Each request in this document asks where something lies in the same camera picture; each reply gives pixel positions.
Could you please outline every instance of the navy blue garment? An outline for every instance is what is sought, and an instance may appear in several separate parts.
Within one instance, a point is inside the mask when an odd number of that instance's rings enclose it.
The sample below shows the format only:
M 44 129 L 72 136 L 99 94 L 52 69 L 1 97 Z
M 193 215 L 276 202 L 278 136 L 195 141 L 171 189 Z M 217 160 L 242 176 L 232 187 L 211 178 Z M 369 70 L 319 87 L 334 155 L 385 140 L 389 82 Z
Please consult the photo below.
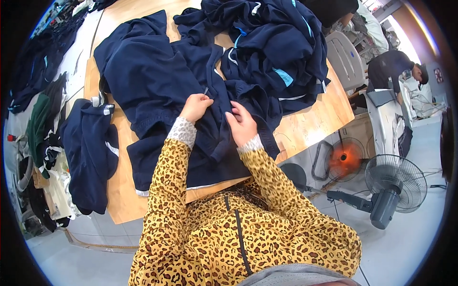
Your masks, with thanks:
M 8 108 L 12 113 L 24 111 L 32 97 L 52 82 L 86 15 L 87 9 L 84 9 L 68 22 L 48 27 L 26 43 L 12 77 Z
M 272 132 L 281 107 L 255 84 L 224 81 L 215 64 L 224 49 L 203 38 L 170 43 L 167 17 L 159 11 L 119 25 L 94 51 L 103 92 L 110 92 L 140 139 L 127 147 L 137 193 L 147 194 L 164 140 L 190 94 L 203 93 L 213 105 L 196 123 L 197 136 L 189 161 L 188 187 L 249 176 L 239 159 L 224 112 L 230 100 L 245 105 L 272 157 L 279 153 Z
M 69 191 L 81 213 L 104 214 L 108 203 L 107 180 L 118 167 L 118 131 L 110 124 L 113 104 L 92 106 L 77 99 L 60 127 L 71 181 Z
M 323 93 L 327 46 L 321 23 L 295 0 L 203 0 L 174 17 L 181 40 L 199 45 L 227 30 L 234 42 L 221 61 L 227 79 L 260 85 L 282 101 L 283 113 L 311 106 Z

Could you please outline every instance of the black cap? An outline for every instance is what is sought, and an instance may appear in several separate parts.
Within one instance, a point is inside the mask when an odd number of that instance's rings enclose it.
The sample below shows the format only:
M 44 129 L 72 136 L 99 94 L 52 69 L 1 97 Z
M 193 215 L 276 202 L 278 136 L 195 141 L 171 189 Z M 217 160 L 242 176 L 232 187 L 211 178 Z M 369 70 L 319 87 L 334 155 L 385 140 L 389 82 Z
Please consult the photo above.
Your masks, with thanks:
M 418 66 L 420 68 L 420 71 L 421 71 L 421 81 L 420 81 L 420 84 L 427 84 L 428 83 L 428 79 L 429 79 L 429 76 L 428 76 L 428 71 L 426 70 L 426 66 L 425 64 L 422 64 L 422 65 L 419 65 Z

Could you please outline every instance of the leopard print sleeve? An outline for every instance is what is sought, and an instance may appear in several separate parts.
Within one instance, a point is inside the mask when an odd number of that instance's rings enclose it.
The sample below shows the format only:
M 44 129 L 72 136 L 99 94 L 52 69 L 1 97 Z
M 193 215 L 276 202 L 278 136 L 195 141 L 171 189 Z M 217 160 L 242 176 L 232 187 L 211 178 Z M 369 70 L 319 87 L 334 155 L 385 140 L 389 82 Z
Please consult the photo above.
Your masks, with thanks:
M 334 220 L 319 210 L 293 185 L 273 159 L 259 149 L 241 153 L 240 158 L 250 170 L 261 188 L 269 210 L 287 219 L 298 221 L 303 226 L 303 234 L 311 232 L 316 237 L 328 241 L 335 248 L 345 249 L 351 259 L 359 264 L 361 241 L 349 226 Z
M 192 150 L 194 141 L 196 141 L 197 129 L 194 124 L 184 117 L 177 117 L 167 138 L 173 138 L 185 143 Z
M 187 218 L 186 176 L 190 147 L 167 138 L 154 169 L 140 246 L 134 255 L 129 285 L 154 285 L 183 252 Z

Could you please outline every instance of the cuff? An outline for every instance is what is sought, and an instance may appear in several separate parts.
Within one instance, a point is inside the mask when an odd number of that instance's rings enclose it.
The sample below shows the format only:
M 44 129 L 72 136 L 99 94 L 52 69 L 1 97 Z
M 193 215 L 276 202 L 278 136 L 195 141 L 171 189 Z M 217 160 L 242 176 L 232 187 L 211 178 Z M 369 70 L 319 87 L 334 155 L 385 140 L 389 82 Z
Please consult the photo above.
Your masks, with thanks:
M 251 138 L 250 141 L 246 142 L 245 145 L 237 148 L 237 152 L 239 154 L 244 154 L 244 153 L 248 153 L 250 151 L 256 151 L 262 148 L 264 148 L 264 146 L 262 146 L 261 138 L 259 137 L 259 134 L 256 134 L 256 136 Z
M 184 117 L 177 117 L 169 135 L 167 135 L 167 139 L 171 138 L 183 142 L 192 150 L 196 140 L 196 133 L 197 129 L 191 122 Z

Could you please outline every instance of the person's right hand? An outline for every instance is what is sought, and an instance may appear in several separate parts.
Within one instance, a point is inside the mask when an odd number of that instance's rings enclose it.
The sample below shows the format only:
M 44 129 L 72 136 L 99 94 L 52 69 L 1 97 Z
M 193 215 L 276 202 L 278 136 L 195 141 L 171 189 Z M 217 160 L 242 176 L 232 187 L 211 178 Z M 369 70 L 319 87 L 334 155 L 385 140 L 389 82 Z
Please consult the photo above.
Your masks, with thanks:
M 402 100 L 401 92 L 398 92 L 398 94 L 396 95 L 396 98 L 398 100 L 399 105 L 402 105 L 403 100 Z
M 238 147 L 242 147 L 257 134 L 257 124 L 251 117 L 248 110 L 240 103 L 230 102 L 234 107 L 232 113 L 226 112 L 226 119 L 229 123 L 232 137 Z

